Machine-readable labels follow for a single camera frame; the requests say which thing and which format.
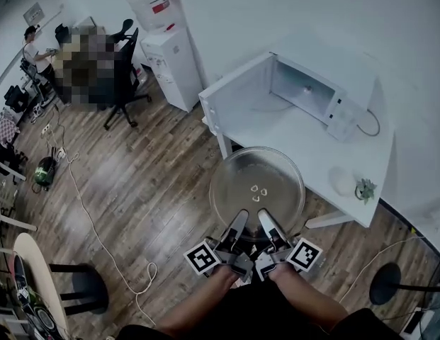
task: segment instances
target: pixelated area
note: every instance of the pixelated area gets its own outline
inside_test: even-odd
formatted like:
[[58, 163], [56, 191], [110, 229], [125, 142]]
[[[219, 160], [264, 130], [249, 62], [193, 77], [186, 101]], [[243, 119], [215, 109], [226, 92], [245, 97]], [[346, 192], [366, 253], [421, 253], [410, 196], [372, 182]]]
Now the pixelated area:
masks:
[[309, 271], [321, 253], [318, 246], [302, 238], [286, 260], [304, 271]]
[[197, 274], [202, 274], [220, 263], [217, 256], [205, 242], [201, 242], [190, 249], [184, 256]]
[[119, 47], [100, 27], [78, 27], [52, 63], [66, 101], [92, 109], [114, 104], [125, 66]]

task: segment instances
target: white t-shirt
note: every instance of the white t-shirt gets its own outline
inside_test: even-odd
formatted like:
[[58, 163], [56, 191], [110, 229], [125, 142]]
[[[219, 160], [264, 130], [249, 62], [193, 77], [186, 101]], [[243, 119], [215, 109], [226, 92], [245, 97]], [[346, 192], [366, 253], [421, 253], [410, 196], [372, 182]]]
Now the white t-shirt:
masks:
[[48, 68], [50, 65], [50, 62], [47, 61], [47, 59], [42, 59], [35, 61], [34, 57], [38, 54], [37, 48], [34, 46], [33, 43], [26, 44], [24, 47], [24, 56], [28, 62], [30, 62], [32, 65], [35, 65], [37, 67], [37, 72], [41, 73], [45, 69]]

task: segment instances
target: wooden tabletop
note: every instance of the wooden tabletop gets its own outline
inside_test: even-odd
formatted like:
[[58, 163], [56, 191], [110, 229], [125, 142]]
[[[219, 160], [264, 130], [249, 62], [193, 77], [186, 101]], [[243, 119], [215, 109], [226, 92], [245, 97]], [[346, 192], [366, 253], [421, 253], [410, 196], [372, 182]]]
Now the wooden tabletop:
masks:
[[62, 306], [61, 297], [56, 291], [51, 270], [43, 257], [35, 240], [28, 233], [21, 233], [15, 240], [13, 251], [16, 252], [29, 266], [33, 274], [35, 289], [48, 307], [51, 315], [60, 329], [60, 334], [68, 339], [69, 325]]

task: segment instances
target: black stool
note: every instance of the black stool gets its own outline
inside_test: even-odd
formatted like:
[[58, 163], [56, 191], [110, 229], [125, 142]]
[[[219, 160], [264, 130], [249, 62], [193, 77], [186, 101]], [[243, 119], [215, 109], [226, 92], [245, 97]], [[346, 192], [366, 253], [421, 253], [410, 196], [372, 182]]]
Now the black stool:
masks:
[[75, 266], [66, 264], [50, 264], [49, 266], [53, 273], [73, 273], [72, 285], [74, 292], [62, 293], [61, 300], [78, 300], [80, 304], [64, 307], [67, 316], [88, 311], [101, 315], [108, 309], [108, 290], [102, 277], [94, 267], [85, 263]]

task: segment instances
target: wooden floor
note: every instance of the wooden floor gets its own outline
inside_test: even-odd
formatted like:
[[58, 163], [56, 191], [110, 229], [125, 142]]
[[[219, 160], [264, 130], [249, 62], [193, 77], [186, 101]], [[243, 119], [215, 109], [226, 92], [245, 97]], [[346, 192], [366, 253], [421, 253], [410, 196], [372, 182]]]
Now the wooden floor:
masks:
[[[132, 129], [122, 116], [109, 131], [103, 129], [108, 112], [83, 112], [62, 108], [60, 123], [65, 126], [64, 143], [72, 158], [72, 170], [87, 210], [94, 219], [104, 244], [115, 256], [130, 285], [142, 290], [148, 282], [146, 267], [153, 261], [158, 276], [140, 304], [154, 320], [183, 300], [205, 279], [198, 278], [184, 261], [183, 253], [205, 236], [218, 236], [223, 228], [210, 211], [210, 178], [221, 162], [214, 136], [202, 124], [202, 108], [186, 114], [166, 103], [153, 83], [153, 102], [138, 101], [129, 106], [139, 126]], [[17, 199], [16, 218], [38, 226], [33, 234], [49, 262], [90, 263], [106, 282], [110, 307], [103, 315], [78, 314], [69, 318], [73, 336], [103, 339], [118, 333], [126, 324], [149, 325], [125, 287], [111, 259], [97, 242], [89, 219], [77, 199], [68, 165], [62, 163], [55, 183], [48, 192], [31, 190], [37, 163], [47, 155], [47, 143], [40, 132], [51, 118], [51, 111], [35, 125], [22, 124], [16, 148], [29, 157]], [[51, 124], [62, 144], [62, 128], [57, 115]], [[358, 272], [388, 245], [411, 237], [408, 229], [378, 207], [371, 228], [351, 222], [321, 229], [306, 229], [304, 222], [332, 211], [311, 192], [307, 192], [303, 216], [294, 223], [292, 233], [302, 235], [322, 247], [327, 260], [312, 282], [322, 292], [339, 300]], [[4, 229], [6, 243], [13, 243], [18, 231]], [[349, 311], [370, 307], [380, 318], [410, 312], [422, 294], [400, 291], [387, 305], [371, 306], [368, 287], [377, 269], [396, 261], [408, 284], [427, 284], [437, 264], [434, 253], [421, 240], [398, 244], [386, 251], [365, 270], [355, 288], [344, 300]], [[57, 289], [68, 292], [67, 275], [55, 277]], [[400, 329], [406, 317], [387, 321]]]

